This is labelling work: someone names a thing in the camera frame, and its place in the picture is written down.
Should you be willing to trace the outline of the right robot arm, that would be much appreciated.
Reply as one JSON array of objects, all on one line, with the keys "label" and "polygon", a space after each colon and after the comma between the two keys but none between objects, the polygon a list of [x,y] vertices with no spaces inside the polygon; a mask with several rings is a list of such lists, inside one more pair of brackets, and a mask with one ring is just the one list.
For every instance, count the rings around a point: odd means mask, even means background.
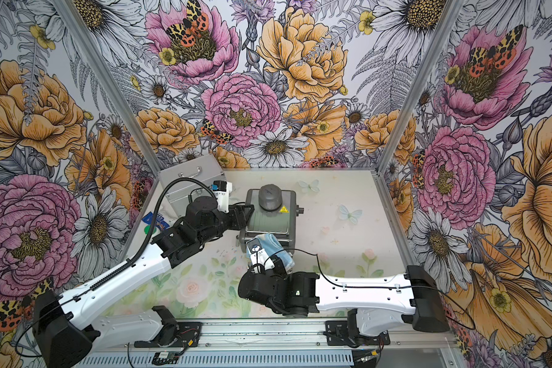
[{"label": "right robot arm", "polygon": [[366,336],[377,336],[402,324],[425,333],[450,330],[435,281],[415,265],[402,274],[381,278],[248,271],[239,282],[238,295],[286,317],[355,310],[358,331]]}]

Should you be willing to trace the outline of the blue patterned cleaning cloth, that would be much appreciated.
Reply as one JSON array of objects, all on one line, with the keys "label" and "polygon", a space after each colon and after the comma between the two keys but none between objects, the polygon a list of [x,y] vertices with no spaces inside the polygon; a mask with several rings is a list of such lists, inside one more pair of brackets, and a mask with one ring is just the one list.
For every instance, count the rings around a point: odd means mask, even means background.
[{"label": "blue patterned cleaning cloth", "polygon": [[269,259],[265,264],[265,272],[272,270],[276,274],[280,275],[292,273],[294,268],[294,260],[292,255],[280,244],[275,235],[271,233],[260,234],[247,242],[245,244],[245,250],[249,260],[250,257],[248,247],[251,247],[252,245],[261,245],[269,256]]}]

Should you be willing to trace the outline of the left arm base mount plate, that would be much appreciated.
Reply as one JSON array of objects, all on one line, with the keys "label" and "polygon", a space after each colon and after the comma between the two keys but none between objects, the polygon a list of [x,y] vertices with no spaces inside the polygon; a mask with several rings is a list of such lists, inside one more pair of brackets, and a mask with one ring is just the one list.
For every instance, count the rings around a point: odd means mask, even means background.
[{"label": "left arm base mount plate", "polygon": [[202,323],[176,322],[165,324],[152,340],[136,341],[136,348],[191,348],[199,346]]}]

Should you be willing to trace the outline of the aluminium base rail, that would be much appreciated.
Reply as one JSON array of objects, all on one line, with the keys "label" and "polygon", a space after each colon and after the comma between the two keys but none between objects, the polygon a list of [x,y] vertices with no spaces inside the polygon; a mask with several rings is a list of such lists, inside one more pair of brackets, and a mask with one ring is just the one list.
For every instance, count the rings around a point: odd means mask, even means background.
[{"label": "aluminium base rail", "polygon": [[[199,348],[201,349],[304,349],[328,346],[323,335],[327,320],[348,318],[256,318],[256,319],[201,319],[176,322],[202,323]],[[103,352],[122,347],[127,343],[152,340],[161,332],[157,314],[133,314],[101,317],[93,322],[101,335],[93,342],[91,352]]]}]

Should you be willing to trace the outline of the grey coffee machine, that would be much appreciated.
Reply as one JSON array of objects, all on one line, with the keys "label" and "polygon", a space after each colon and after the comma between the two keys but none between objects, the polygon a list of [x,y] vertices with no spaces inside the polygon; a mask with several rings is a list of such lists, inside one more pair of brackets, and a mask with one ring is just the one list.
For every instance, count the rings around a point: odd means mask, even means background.
[{"label": "grey coffee machine", "polygon": [[294,252],[296,243],[296,219],[305,212],[297,203],[297,193],[282,190],[275,184],[249,189],[246,205],[253,205],[254,212],[247,227],[239,233],[242,251],[245,244],[261,234],[273,234],[283,248]]}]

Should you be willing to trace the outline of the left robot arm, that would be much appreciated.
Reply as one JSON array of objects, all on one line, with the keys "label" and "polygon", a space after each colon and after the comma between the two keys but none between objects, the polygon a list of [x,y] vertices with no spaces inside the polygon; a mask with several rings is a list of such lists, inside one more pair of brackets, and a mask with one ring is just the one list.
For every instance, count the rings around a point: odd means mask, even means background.
[{"label": "left robot arm", "polygon": [[231,204],[228,182],[212,186],[193,179],[206,192],[186,206],[185,213],[157,236],[147,233],[130,259],[63,294],[48,291],[35,302],[32,334],[48,367],[73,367],[97,347],[135,343],[138,347],[178,345],[179,323],[164,306],[122,316],[98,318],[111,305],[150,279],[181,265],[220,239],[226,231],[246,228],[255,211],[243,202]]}]

